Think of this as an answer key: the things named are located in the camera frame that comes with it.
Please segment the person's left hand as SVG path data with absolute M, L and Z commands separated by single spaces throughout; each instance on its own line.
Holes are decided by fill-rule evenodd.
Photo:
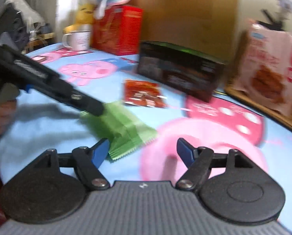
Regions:
M 16 112 L 17 100 L 10 100 L 0 105 L 0 136 L 6 131 Z

